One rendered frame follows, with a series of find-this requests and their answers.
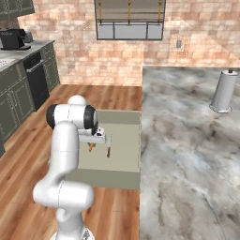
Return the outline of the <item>window with blinds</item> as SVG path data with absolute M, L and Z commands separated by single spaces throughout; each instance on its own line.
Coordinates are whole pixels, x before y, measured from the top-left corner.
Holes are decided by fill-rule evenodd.
M 97 40 L 162 40 L 166 0 L 94 0 Z

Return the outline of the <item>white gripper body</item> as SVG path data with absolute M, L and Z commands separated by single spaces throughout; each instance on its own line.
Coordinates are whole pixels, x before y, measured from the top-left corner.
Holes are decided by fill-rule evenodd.
M 99 143 L 104 144 L 106 142 L 106 136 L 87 136 L 87 135 L 80 135 L 79 141 L 84 143 Z

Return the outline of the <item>silver toaster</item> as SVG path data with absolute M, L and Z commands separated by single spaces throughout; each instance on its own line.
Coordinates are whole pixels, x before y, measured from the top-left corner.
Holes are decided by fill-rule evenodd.
M 26 31 L 23 40 L 24 40 L 25 43 L 31 43 L 31 42 L 33 42 L 34 40 L 33 40 L 32 33 L 31 33 L 30 31 Z

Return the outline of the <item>black coffee machine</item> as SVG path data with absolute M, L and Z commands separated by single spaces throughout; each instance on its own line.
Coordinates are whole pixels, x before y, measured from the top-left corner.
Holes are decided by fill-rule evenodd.
M 3 51 L 25 51 L 31 48 L 24 44 L 25 31 L 23 29 L 7 29 L 0 31 Z

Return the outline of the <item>open beige drawer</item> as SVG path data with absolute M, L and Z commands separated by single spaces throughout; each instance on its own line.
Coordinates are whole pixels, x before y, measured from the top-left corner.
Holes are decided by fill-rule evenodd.
M 139 189 L 141 117 L 138 111 L 98 110 L 99 125 L 112 136 L 110 156 L 105 144 L 89 152 L 82 142 L 78 169 L 67 180 L 98 188 Z

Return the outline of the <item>dark green base cabinets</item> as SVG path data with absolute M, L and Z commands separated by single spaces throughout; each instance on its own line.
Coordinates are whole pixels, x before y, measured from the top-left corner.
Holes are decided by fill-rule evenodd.
M 32 68 L 25 69 L 24 62 L 33 55 L 40 57 L 49 92 L 60 83 L 53 40 L 34 40 L 30 46 L 24 51 L 0 50 L 0 157 L 6 152 L 4 143 L 46 101 L 36 106 L 27 80 Z

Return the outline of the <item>dark green wall cabinets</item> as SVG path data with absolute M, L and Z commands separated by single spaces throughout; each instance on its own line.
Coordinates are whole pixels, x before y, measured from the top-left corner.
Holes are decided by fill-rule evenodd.
M 33 0 L 0 0 L 0 21 L 35 12 Z

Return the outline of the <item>black dishwasher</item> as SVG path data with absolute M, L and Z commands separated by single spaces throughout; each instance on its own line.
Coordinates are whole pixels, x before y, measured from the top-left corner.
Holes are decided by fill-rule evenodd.
M 38 110 L 50 96 L 46 82 L 43 59 L 35 52 L 23 61 L 35 109 Z

